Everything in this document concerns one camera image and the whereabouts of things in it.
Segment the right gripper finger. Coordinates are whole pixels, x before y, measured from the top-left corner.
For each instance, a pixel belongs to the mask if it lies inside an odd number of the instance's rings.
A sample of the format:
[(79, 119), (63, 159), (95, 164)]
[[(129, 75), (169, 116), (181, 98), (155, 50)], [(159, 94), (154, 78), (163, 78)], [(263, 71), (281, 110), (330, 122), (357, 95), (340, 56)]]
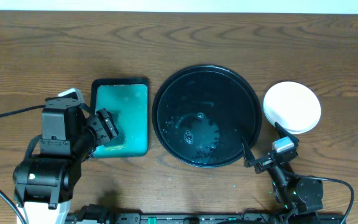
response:
[(252, 167), (255, 157), (244, 137), (241, 137), (242, 147), (243, 147), (243, 157), (244, 157), (244, 166)]
[(278, 132), (278, 135), (281, 138), (289, 137), (290, 140), (294, 143), (294, 146), (298, 146), (299, 139), (296, 138), (293, 134), (289, 133), (283, 126), (281, 126), (278, 122), (275, 122), (275, 129)]

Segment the green scrub sponge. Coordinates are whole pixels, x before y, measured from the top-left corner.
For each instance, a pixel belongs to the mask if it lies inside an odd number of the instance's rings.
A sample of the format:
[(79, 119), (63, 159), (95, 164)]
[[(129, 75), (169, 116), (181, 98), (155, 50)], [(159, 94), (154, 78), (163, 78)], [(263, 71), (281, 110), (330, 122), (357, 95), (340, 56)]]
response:
[(109, 144), (107, 144), (107, 148), (110, 151), (123, 149), (126, 146), (126, 134), (121, 126), (121, 122), (119, 120), (120, 118), (120, 112), (118, 110), (111, 111), (112, 118), (115, 124), (115, 127), (117, 129), (117, 136), (113, 138)]

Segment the white plate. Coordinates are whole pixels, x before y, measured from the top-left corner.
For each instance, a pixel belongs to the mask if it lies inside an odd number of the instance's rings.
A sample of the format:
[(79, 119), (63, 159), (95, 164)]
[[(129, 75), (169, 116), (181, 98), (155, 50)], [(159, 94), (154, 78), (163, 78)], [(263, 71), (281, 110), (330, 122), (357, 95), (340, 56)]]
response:
[(321, 103), (316, 94), (298, 82), (280, 82), (265, 93), (262, 107), (274, 110), (277, 122), (291, 134), (306, 133), (319, 123)]

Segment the pale green plate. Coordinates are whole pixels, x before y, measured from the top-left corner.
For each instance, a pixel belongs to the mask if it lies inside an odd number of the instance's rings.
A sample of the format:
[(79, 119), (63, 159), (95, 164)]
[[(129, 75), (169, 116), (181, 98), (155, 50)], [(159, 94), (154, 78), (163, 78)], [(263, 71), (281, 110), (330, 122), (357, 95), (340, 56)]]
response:
[(277, 122), (277, 119), (276, 119), (276, 113), (274, 112), (274, 110), (263, 105), (263, 112), (264, 112), (264, 115), (265, 115), (267, 121), (273, 127), (275, 127), (275, 123)]

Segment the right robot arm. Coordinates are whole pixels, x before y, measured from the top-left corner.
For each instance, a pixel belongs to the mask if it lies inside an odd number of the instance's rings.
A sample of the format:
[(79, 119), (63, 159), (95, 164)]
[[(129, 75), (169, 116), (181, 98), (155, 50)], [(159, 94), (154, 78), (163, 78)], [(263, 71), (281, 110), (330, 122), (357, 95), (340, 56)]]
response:
[(298, 156), (299, 139), (278, 122), (275, 129), (280, 139), (272, 143), (272, 150), (256, 159), (245, 139), (242, 140), (244, 166), (253, 167), (256, 174), (267, 171), (272, 178), (278, 201), (294, 214), (313, 213), (322, 209), (323, 184), (309, 177), (297, 177), (289, 162)]

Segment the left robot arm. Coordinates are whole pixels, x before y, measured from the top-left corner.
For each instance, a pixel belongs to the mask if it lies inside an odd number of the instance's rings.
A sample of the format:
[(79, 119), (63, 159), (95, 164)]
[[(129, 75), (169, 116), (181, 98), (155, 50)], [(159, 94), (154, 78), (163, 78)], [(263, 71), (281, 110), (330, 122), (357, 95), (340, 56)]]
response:
[(73, 98), (45, 102), (40, 152), (28, 149), (13, 173), (19, 223), (64, 223), (82, 162), (119, 134), (110, 112), (86, 109)]

